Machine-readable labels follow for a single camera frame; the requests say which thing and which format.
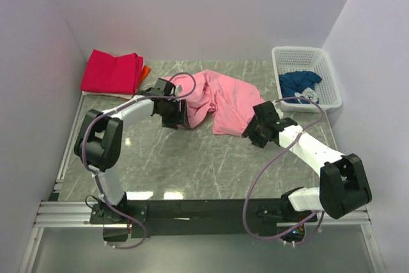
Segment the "pink t-shirt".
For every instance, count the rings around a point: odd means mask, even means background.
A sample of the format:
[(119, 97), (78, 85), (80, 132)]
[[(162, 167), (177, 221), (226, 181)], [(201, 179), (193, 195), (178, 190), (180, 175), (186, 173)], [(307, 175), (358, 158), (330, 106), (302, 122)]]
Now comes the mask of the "pink t-shirt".
[(240, 137), (254, 115), (253, 107), (265, 101), (254, 85), (211, 70), (198, 72), (193, 78), (183, 74), (165, 79), (183, 88), (179, 95), (196, 85), (185, 98), (189, 125), (197, 127), (210, 114), (214, 134)]

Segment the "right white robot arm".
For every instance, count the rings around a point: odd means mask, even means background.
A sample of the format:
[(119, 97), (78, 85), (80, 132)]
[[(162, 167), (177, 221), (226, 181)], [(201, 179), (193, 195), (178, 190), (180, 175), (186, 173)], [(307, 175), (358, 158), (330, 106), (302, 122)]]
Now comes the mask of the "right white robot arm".
[(308, 134), (291, 118), (280, 118), (274, 103), (253, 107), (254, 115), (242, 136), (264, 148), (273, 142), (294, 153), (320, 178), (318, 187), (296, 188), (282, 195), (281, 215), (295, 221), (303, 211), (324, 211), (339, 219), (373, 199), (363, 162), (358, 155), (345, 155)]

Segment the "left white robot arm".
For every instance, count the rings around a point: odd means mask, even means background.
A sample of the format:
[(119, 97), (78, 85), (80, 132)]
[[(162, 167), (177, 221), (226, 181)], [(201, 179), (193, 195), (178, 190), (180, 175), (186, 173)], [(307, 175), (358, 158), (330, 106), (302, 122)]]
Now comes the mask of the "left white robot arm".
[(86, 112), (74, 145), (74, 154), (91, 172), (100, 193), (108, 204), (105, 215), (114, 223), (126, 219), (128, 208), (126, 192), (116, 173), (116, 163), (121, 154), (123, 132), (138, 121), (153, 115), (162, 118), (162, 126), (170, 129), (189, 128), (186, 94), (176, 94), (181, 88), (171, 81), (159, 78), (153, 87), (140, 91), (130, 100), (106, 109)]

